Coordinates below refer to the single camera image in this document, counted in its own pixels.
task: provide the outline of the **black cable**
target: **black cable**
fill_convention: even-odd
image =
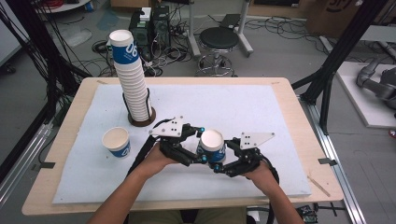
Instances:
[[[43,151],[46,149],[46,147],[48,147],[52,143],[52,141],[55,139],[56,135],[57,135],[57,133],[52,137],[52,139],[44,147],[42,147],[40,149],[40,152],[38,153],[38,156],[37,156],[38,162],[40,164],[42,164],[44,162],[43,160],[41,160],[41,155],[43,154]]]
[[[69,24],[73,24],[73,23],[76,23],[76,22],[79,22],[79,21],[83,21],[84,19],[85,19],[85,17],[81,17],[80,19],[78,19],[76,21],[68,21],[68,22],[59,22],[58,21],[58,23],[63,24],[63,25],[69,25]]]
[[[92,44],[91,49],[93,52],[98,53],[106,61],[107,66],[110,70],[110,75],[113,76],[113,65],[108,59],[108,50],[106,44],[107,44],[107,40],[99,40]]]
[[[210,19],[212,19],[213,21],[217,22],[218,24],[220,24],[219,21],[216,21],[215,18],[211,17],[210,15],[207,15]]]
[[[266,20],[250,20],[245,23],[249,29],[264,28],[268,32],[277,34],[286,39],[302,39],[312,42],[315,49],[324,54],[329,54],[320,41],[318,35],[311,35],[305,30],[305,22],[286,17],[271,17]]]
[[[57,21],[55,19],[51,19],[49,17],[49,15],[47,14],[46,10],[43,7],[38,7],[38,9],[41,10],[41,15],[43,15],[45,17],[45,19],[47,20],[47,22],[51,26],[52,30],[54,31],[54,33],[57,35],[58,39],[60,40],[62,49],[64,50],[64,53],[67,56],[67,60],[71,63],[71,59],[70,59],[70,56],[68,54],[68,51],[70,51],[76,57],[76,59],[79,60],[77,54],[70,48],[70,46],[66,43],[64,38],[61,36],[61,32],[59,31],[59,27],[58,27]],[[90,71],[86,67],[83,66],[83,68],[88,74],[92,75],[90,73]],[[75,76],[75,78],[77,78],[78,81],[81,82],[80,77]]]

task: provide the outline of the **white paper sheet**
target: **white paper sheet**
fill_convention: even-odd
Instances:
[[[151,85],[151,104],[156,120],[144,128],[132,126],[122,101],[120,85],[98,87],[64,166],[54,203],[101,203],[122,182],[152,126],[183,116],[192,126],[220,131],[224,139],[241,132],[268,132],[276,136],[260,146],[279,172],[280,185],[289,196],[311,194],[289,131],[271,86],[255,85]],[[113,157],[101,144],[106,130],[121,126],[130,132],[131,153]],[[194,151],[198,139],[190,137],[183,147]],[[227,149],[225,163],[235,161]],[[262,197],[251,181],[214,174],[207,165],[165,167],[143,187],[138,201],[169,201]]]

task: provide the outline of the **tabletop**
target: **tabletop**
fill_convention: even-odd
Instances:
[[[292,203],[334,202],[343,199],[343,192],[332,169],[320,164],[325,155],[300,106],[293,89],[283,77],[147,77],[148,85],[269,85],[273,88],[291,139],[307,175],[312,194],[290,198]],[[120,84],[116,77],[89,77],[81,83],[64,122],[52,144],[46,161],[55,162],[52,169],[41,169],[23,205],[26,216],[93,212],[99,203],[53,204],[70,148],[76,141],[95,91],[99,85]],[[188,209],[268,204],[267,199],[216,199],[173,202],[136,202],[132,210]]]

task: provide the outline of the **metal frame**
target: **metal frame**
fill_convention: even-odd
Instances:
[[[328,134],[327,118],[332,92],[332,79],[387,2],[387,0],[365,0],[319,70],[291,84],[295,90],[311,83],[307,91],[301,95],[302,100],[310,105],[314,105],[320,94],[323,93],[319,125],[325,134]]]
[[[249,57],[250,54],[253,53],[253,48],[250,46],[247,38],[244,35],[244,28],[247,20],[249,3],[250,0],[244,1],[244,4],[242,5],[242,12],[241,12],[242,17],[241,17],[241,21],[239,22],[239,27],[234,28],[239,37],[239,45],[245,49],[245,52],[247,53],[247,57]]]
[[[31,5],[30,1],[25,0],[6,0],[9,8],[13,11],[22,27],[29,35],[32,44],[37,49],[36,54],[39,54],[43,59],[43,70],[46,69],[48,76],[44,79],[48,83],[47,87],[47,104],[43,107],[42,111],[37,115],[36,119],[23,137],[20,139],[18,144],[12,149],[12,151],[6,157],[6,160],[0,165],[0,182],[4,180],[8,172],[12,169],[12,166],[17,162],[22,152],[27,147],[29,141],[32,139],[33,134],[40,128],[42,120],[45,119],[45,123],[48,123],[51,118],[55,115],[56,104],[60,97],[60,93],[57,92],[58,86],[62,86],[65,94],[74,95],[78,90],[78,82],[73,74],[79,77],[90,77],[85,71],[67,61],[60,51],[57,49],[55,44],[47,31],[43,21],[35,11],[34,6]],[[20,34],[14,29],[12,22],[7,18],[7,15],[0,13],[0,20],[8,28],[8,30],[16,37],[22,48],[33,60],[37,71],[44,76],[43,71],[38,69],[40,63],[35,61],[35,55],[32,53],[33,48],[28,45]]]
[[[236,45],[230,49],[212,49],[212,48],[208,47],[206,44],[204,44],[202,42],[201,38],[198,39],[198,43],[202,48],[210,50],[213,53],[206,54],[205,56],[202,56],[201,59],[198,61],[198,70],[195,72],[196,77],[201,72],[206,74],[206,70],[212,70],[212,73],[211,73],[212,77],[223,77],[223,76],[227,76],[229,73],[232,73],[231,76],[234,77],[234,70],[232,68],[233,64],[227,57],[220,55],[220,53],[231,52],[234,49],[236,49]],[[221,62],[224,62],[224,61],[226,61],[228,63],[228,66],[220,65]],[[210,64],[210,66],[201,67],[201,65],[204,64],[204,62],[208,62]],[[218,69],[225,70],[226,72],[219,74]]]
[[[323,132],[320,127],[320,113],[318,112],[317,107],[315,105],[309,105],[306,102],[301,103],[302,106],[304,106],[308,111],[308,114],[306,114],[306,116],[308,117],[308,119],[310,119],[310,121],[312,121],[312,126],[315,133],[317,134],[318,141],[320,142],[326,157],[330,160],[335,160],[337,162],[336,165],[332,166],[332,171],[334,172],[335,177],[337,178],[338,182],[340,183],[341,189],[344,192],[344,204],[346,206],[346,210],[352,223],[366,223],[361,208],[359,207],[358,201],[355,197],[355,194],[353,193],[352,187],[350,187],[347,176],[344,172],[340,160],[338,159],[337,152],[332,145],[332,140],[330,139],[330,136]]]
[[[8,172],[6,178],[0,185],[0,209],[6,203],[12,191],[17,187],[21,178],[35,159],[35,156],[46,142],[51,131],[52,122],[50,124],[42,124],[30,141],[29,146],[23,151],[12,169]]]

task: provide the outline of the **human hand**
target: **human hand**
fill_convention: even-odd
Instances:
[[[270,194],[274,188],[279,187],[268,165],[263,161],[260,161],[260,165],[254,171],[245,173],[243,176],[251,179],[254,185],[265,195]]]
[[[160,144],[155,144],[146,158],[134,169],[142,177],[149,179],[158,174],[166,165],[177,163],[163,155],[160,151]]]

